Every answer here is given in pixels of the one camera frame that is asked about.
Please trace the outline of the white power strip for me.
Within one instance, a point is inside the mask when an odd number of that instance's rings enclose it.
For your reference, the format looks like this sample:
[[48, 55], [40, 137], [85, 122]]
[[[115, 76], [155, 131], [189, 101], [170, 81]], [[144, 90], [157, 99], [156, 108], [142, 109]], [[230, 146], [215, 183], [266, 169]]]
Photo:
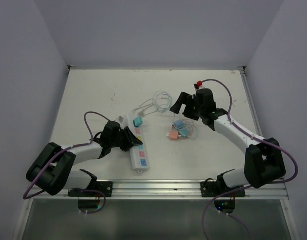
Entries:
[[123, 127], [129, 127], [132, 133], [143, 142], [143, 145], [135, 146], [129, 150], [131, 157], [132, 169], [139, 174], [146, 172], [150, 169], [150, 163], [148, 158], [148, 153], [145, 145], [144, 138], [144, 127], [134, 127], [133, 120], [139, 117], [134, 113], [130, 112], [127, 115], [123, 116]]

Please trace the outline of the light blue charger plug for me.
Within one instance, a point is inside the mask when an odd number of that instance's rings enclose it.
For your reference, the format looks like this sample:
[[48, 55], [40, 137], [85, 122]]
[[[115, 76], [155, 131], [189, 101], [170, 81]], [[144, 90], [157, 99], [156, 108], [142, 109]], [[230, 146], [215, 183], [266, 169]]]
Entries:
[[173, 127], [177, 130], [182, 129], [185, 126], [185, 123], [182, 120], [177, 120], [173, 123]]

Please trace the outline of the teal dual usb charger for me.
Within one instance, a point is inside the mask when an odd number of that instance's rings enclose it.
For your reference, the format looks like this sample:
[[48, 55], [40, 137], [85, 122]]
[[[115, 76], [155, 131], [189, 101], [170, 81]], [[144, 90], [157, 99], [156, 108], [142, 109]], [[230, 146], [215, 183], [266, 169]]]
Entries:
[[143, 123], [143, 118], [141, 116], [138, 116], [133, 120], [133, 125], [135, 128], [139, 128]]

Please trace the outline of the mint green charger plug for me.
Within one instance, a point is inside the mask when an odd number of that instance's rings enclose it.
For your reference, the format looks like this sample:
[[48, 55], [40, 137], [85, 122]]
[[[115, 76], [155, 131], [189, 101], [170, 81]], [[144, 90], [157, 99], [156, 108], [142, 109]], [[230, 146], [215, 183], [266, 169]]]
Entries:
[[182, 128], [179, 130], [179, 135], [181, 138], [189, 138], [191, 135], [191, 131], [188, 128]]

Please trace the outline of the orange charger plug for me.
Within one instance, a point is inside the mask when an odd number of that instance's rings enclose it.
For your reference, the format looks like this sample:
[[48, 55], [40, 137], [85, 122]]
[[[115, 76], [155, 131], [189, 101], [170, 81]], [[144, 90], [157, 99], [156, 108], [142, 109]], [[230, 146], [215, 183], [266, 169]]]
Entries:
[[168, 134], [167, 137], [172, 140], [172, 141], [177, 141], [179, 139], [179, 132], [176, 130], [171, 130]]

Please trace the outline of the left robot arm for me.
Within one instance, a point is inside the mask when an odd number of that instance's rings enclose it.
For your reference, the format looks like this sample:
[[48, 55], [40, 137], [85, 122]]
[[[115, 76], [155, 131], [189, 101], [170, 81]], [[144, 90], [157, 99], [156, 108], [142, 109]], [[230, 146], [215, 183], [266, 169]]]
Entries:
[[75, 163], [101, 159], [113, 148], [124, 152], [143, 146], [139, 135], [127, 126], [121, 128], [115, 121], [108, 121], [104, 130], [91, 136], [89, 143], [63, 147], [54, 142], [45, 146], [26, 174], [30, 182], [23, 199], [33, 198], [44, 192], [57, 195], [65, 188]]

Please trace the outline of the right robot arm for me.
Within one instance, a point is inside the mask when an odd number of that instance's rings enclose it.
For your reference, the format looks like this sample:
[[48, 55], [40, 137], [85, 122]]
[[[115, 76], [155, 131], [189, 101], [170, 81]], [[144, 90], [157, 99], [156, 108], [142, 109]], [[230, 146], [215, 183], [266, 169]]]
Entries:
[[229, 113], [216, 106], [213, 92], [210, 89], [199, 89], [194, 95], [182, 92], [176, 103], [170, 108], [179, 114], [185, 106], [183, 115], [191, 120], [202, 120], [214, 132], [217, 132], [245, 155], [244, 166], [232, 169], [217, 176], [216, 190], [221, 196], [228, 196], [234, 188], [250, 185], [259, 189], [286, 175], [286, 168], [279, 142], [253, 135], [242, 125], [234, 125]]

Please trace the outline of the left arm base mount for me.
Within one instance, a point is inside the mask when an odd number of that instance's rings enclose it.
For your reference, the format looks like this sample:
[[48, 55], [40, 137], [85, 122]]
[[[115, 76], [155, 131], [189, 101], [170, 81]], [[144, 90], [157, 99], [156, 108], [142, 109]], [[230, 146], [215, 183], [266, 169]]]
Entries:
[[71, 187], [68, 196], [79, 198], [78, 209], [85, 215], [99, 213], [107, 205], [107, 198], [112, 196], [113, 182], [98, 181], [98, 178], [91, 172], [80, 169], [84, 177], [87, 177], [86, 187]]

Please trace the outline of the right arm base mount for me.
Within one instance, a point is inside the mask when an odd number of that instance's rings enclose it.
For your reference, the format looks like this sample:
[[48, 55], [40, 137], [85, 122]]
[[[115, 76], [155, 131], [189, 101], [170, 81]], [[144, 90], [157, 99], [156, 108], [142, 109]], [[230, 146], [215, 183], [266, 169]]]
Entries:
[[202, 198], [214, 199], [211, 205], [217, 211], [230, 215], [236, 209], [237, 198], [246, 197], [246, 191], [243, 185], [236, 187], [228, 187], [223, 179], [223, 173], [217, 179], [208, 178], [200, 182], [200, 191]]

